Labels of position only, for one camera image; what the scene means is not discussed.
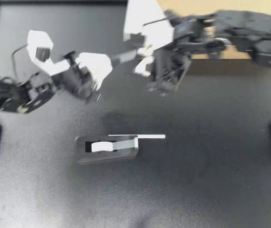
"black tabletop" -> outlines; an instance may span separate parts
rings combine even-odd
[[[117,54],[125,7],[1,5],[0,75],[29,29],[49,33],[52,58]],[[26,52],[18,73],[35,71]],[[180,90],[160,98],[115,69],[102,98],[66,92],[28,114],[0,113],[0,227],[271,227],[271,69],[249,60],[195,61]],[[77,165],[74,138],[166,134],[132,160]]]

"wire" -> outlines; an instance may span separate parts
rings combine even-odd
[[[175,18],[179,18],[177,16],[171,16],[171,17],[167,17],[167,18],[162,18],[162,19],[159,19],[159,20],[153,20],[153,21],[150,21],[148,23],[145,23],[143,26],[146,26],[146,25],[150,25],[150,24],[154,24],[154,23],[157,23],[159,21],[163,21],[163,20],[171,20],[171,19],[175,19]]]
[[[13,53],[12,53],[12,55],[11,55],[12,66],[13,66],[13,73],[14,73],[15,79],[16,79],[17,81],[19,81],[19,80],[18,80],[18,76],[17,76],[16,62],[15,62],[15,57],[14,57],[14,55],[15,55],[18,51],[22,50],[22,49],[25,48],[25,47],[27,47],[26,44],[23,45],[23,46],[21,46],[21,47],[19,47],[19,48],[16,49],[15,51],[13,51]]]

